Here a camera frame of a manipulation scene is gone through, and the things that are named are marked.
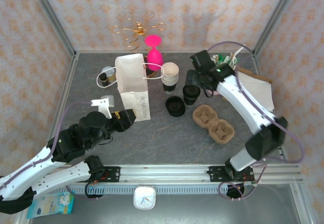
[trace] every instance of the gray table surface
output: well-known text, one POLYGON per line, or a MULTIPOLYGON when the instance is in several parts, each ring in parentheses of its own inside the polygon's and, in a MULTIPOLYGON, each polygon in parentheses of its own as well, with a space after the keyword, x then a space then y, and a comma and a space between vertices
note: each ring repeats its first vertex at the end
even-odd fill
MULTIPOLYGON (((117 85, 111 88, 99 88, 96 76, 105 66, 113 66, 117 56, 125 54, 80 54, 72 80, 66 105, 74 102, 100 99, 103 95, 114 95, 115 107, 111 111, 124 109, 117 85)), ((163 54, 165 62, 174 62, 179 68, 179 81, 173 94, 163 91, 160 79, 148 80, 151 120, 134 123, 125 132, 114 133, 113 142, 105 146, 96 146, 87 151, 86 156, 98 155, 103 164, 224 164, 239 152, 252 136, 247 124, 229 102, 221 96, 207 98, 201 92, 193 106, 186 106, 183 116, 175 118, 168 114, 165 101, 170 96, 182 95, 187 70, 193 69, 189 53, 163 54), (227 120, 235 130, 234 137, 225 145, 214 142, 207 129, 199 127, 192 119, 193 111, 200 105, 207 104, 216 110, 218 117, 227 120)), ((243 68, 254 71, 251 57, 241 54, 247 60, 243 68)), ((67 128, 86 116, 97 107, 76 106, 70 110, 63 122, 67 128)))
POLYGON ((289 185, 259 186, 245 200, 218 195, 158 195, 150 211, 138 210, 132 195, 97 201, 75 199, 70 215, 35 218, 33 224, 299 224, 289 185))

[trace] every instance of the paper bag handle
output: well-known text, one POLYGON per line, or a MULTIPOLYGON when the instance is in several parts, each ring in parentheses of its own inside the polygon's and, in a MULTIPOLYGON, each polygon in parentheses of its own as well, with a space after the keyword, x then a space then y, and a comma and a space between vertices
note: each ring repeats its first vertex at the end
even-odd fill
MULTIPOLYGON (((155 66, 159 66, 159 67, 161 68, 162 76, 160 76, 160 77, 155 77, 155 78, 143 77, 143 79, 152 79, 152 80, 154 80, 154 79, 160 79, 160 78, 162 78, 162 77, 164 76, 164 69, 163 69, 162 66, 160 66, 160 65, 156 65, 156 64, 154 64, 154 63, 142 63, 142 65, 144 65, 144 64, 146 64, 146 65, 155 65, 155 66)), ((115 83, 117 82, 117 80, 116 80, 116 81, 114 81, 113 83, 109 84, 108 86, 101 86, 101 85, 99 85, 99 83, 98 83, 98 78, 99 78, 99 76, 100 76, 102 73, 104 73, 104 72, 106 72, 106 71, 109 71, 109 70, 112 70, 112 69, 115 69, 115 68, 116 68, 116 67, 108 68, 108 69, 102 71, 100 74, 98 74, 98 76, 97 76, 97 80, 96 80, 96 83, 97 83, 98 87, 100 87, 100 88, 107 88, 107 87, 110 87, 111 85, 113 85, 113 84, 115 84, 115 83)))

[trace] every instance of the snack package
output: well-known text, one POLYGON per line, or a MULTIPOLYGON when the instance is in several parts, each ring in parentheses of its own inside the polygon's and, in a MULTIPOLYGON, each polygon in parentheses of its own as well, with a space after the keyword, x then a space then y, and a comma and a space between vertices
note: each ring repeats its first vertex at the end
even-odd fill
POLYGON ((71 214, 74 196, 69 192, 53 193, 36 199, 29 207, 27 218, 57 213, 71 214))

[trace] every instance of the clock face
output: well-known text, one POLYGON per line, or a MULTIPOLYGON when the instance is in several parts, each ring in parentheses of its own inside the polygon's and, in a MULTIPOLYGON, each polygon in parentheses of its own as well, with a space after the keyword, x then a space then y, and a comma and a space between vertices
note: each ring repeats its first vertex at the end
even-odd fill
POLYGON ((150 210, 155 206, 156 191, 152 187, 139 186, 134 192, 134 206, 140 210, 150 210))

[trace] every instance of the wall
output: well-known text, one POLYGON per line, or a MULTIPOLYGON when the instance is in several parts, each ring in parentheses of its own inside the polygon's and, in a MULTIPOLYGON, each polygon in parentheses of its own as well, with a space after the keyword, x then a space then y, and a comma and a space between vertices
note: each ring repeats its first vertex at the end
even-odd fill
MULTIPOLYGON (((293 0, 258 60, 261 72, 273 79, 278 114, 305 147, 302 172, 312 206, 324 220, 324 0, 293 0)), ((300 152, 292 139, 285 143, 290 158, 300 152)))
POLYGON ((206 49, 217 41, 234 40, 254 47, 279 0, 49 0, 76 50, 125 50, 131 31, 113 34, 115 25, 131 27, 123 19, 145 11, 156 16, 150 25, 167 24, 164 50, 206 49))
MULTIPOLYGON (((37 0, 0 0, 0 175, 47 142, 70 62, 37 0)), ((14 216, 0 214, 1 223, 14 216)))

